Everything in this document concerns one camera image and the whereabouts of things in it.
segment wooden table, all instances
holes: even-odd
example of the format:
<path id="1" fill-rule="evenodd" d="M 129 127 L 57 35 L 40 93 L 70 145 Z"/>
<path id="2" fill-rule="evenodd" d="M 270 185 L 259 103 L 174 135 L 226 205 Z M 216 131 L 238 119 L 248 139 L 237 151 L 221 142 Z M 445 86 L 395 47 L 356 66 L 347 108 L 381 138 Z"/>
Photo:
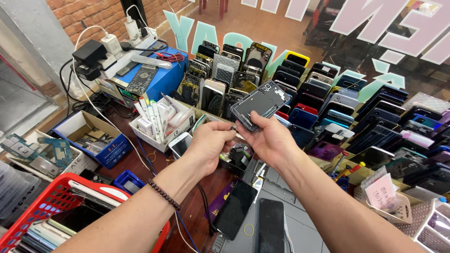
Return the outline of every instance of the wooden table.
<path id="1" fill-rule="evenodd" d="M 122 115 L 127 115 L 130 112 L 128 109 L 119 104 L 111 103 L 111 105 L 114 106 L 114 108 L 117 109 Z M 128 125 L 131 122 L 131 119 L 124 119 L 112 109 L 108 109 L 108 113 L 111 112 L 112 114 L 108 117 L 109 120 L 111 120 L 111 122 L 113 122 L 124 135 L 131 139 L 133 144 L 141 153 L 142 158 L 145 160 L 145 156 L 143 155 L 142 150 L 140 149 L 137 142 L 137 137 Z M 158 150 L 156 150 L 155 152 L 155 148 L 147 144 L 145 141 L 141 139 L 139 141 L 141 142 L 150 161 L 153 161 L 153 166 L 157 172 L 160 172 L 162 169 L 167 167 L 168 164 L 174 162 L 173 155 L 166 157 Z M 115 179 L 124 170 L 130 170 L 144 182 L 148 178 L 153 177 L 151 172 L 143 166 L 134 149 L 131 149 L 131 151 L 129 151 L 111 170 L 103 167 L 98 172 L 111 179 Z M 236 175 L 221 167 L 211 175 L 203 178 L 200 181 L 200 184 L 205 190 L 208 202 L 211 203 L 213 199 L 225 188 L 225 186 L 231 183 L 236 178 Z M 186 228 L 188 229 L 197 248 L 200 250 L 200 252 L 211 252 L 211 245 L 214 242 L 217 233 L 212 238 L 209 236 L 208 222 L 207 219 L 203 216 L 205 214 L 203 208 L 203 200 L 197 187 L 194 187 L 189 192 L 184 201 L 180 203 L 180 206 L 181 211 L 179 213 L 181 215 L 181 218 L 183 219 L 183 222 L 186 225 Z M 183 239 L 180 237 L 175 221 L 175 216 L 172 215 L 169 221 L 171 224 L 169 235 L 159 252 L 192 252 L 192 250 L 188 248 Z M 187 236 L 181 224 L 180 229 L 183 233 L 184 239 L 186 239 L 186 241 L 191 244 L 189 237 Z"/>

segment hand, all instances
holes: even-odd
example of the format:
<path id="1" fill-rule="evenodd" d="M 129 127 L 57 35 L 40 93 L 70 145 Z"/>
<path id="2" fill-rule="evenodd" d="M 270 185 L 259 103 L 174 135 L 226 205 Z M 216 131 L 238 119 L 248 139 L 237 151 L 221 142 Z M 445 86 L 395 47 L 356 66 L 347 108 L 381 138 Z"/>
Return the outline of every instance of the hand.
<path id="1" fill-rule="evenodd" d="M 236 144 L 233 140 L 236 131 L 231 130 L 232 126 L 230 123 L 214 121 L 195 130 L 191 145 L 184 155 L 199 162 L 203 168 L 203 176 L 208 176 L 217 168 L 221 151 L 229 152 Z"/>
<path id="2" fill-rule="evenodd" d="M 260 127 L 259 131 L 248 131 L 239 121 L 236 121 L 238 132 L 252 146 L 258 156 L 279 172 L 286 167 L 292 157 L 305 153 L 297 146 L 289 130 L 272 116 L 270 119 L 259 116 L 252 111 L 250 117 L 253 123 Z"/>

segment paper note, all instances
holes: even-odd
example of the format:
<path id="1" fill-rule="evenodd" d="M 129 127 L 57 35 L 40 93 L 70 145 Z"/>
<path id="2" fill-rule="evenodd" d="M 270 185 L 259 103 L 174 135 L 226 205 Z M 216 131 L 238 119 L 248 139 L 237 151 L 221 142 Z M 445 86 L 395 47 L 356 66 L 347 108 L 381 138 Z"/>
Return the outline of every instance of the paper note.
<path id="1" fill-rule="evenodd" d="M 378 208 L 389 208 L 396 196 L 392 186 L 391 174 L 388 173 L 365 189 L 370 205 Z"/>

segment chair leg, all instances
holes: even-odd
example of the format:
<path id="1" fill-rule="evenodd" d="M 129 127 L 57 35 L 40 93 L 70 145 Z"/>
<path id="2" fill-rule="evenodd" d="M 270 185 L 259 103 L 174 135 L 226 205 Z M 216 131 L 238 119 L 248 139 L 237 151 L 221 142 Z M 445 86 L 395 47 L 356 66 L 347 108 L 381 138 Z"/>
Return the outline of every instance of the chair leg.
<path id="1" fill-rule="evenodd" d="M 225 9 L 225 0 L 220 0 L 220 16 L 219 21 L 224 20 L 224 9 Z"/>

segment red wire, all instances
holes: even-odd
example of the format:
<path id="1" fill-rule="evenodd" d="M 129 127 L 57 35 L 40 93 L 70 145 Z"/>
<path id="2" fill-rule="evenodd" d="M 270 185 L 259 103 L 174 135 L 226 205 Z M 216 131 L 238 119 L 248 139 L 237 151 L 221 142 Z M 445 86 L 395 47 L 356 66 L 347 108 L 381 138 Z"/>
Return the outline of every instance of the red wire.
<path id="1" fill-rule="evenodd" d="M 185 57 L 184 57 L 182 54 L 180 54 L 180 53 L 170 54 L 170 53 L 168 53 L 168 52 L 161 52 L 161 53 L 156 53 L 156 54 L 157 54 L 159 57 L 161 57 L 161 60 L 167 61 L 167 62 L 170 62 L 170 63 L 173 63 L 173 62 L 182 62 L 182 61 L 185 60 Z"/>

